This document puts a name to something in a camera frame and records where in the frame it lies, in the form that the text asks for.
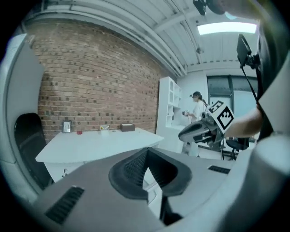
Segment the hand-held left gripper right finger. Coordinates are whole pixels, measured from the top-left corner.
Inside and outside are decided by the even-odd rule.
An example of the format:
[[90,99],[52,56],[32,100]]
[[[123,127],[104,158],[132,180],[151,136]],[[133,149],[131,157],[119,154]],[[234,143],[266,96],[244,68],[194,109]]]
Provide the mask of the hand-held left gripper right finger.
[[191,169],[192,178],[185,191],[181,195],[168,198],[172,211],[183,218],[206,203],[227,177],[227,174],[212,171],[209,167],[218,166],[232,169],[234,164],[233,161],[197,158],[160,148],[155,148],[155,150],[187,165]]

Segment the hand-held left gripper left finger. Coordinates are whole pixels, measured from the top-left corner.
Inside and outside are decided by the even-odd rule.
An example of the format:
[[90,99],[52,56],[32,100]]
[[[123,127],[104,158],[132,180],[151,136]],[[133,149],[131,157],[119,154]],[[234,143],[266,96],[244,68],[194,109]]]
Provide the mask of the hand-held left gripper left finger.
[[[86,163],[43,191],[33,205],[34,218],[50,232],[156,232],[164,224],[153,214],[146,200],[128,199],[109,181],[111,167],[133,155],[127,151]],[[83,190],[62,223],[47,211],[71,187]]]

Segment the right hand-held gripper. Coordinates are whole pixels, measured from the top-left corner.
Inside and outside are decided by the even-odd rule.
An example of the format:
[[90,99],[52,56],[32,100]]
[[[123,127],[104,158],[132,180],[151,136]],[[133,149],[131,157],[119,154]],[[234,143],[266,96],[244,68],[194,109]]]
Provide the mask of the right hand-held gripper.
[[233,119],[231,108],[226,103],[217,101],[202,113],[201,121],[183,128],[178,138],[183,142],[206,143],[211,149],[218,150]]

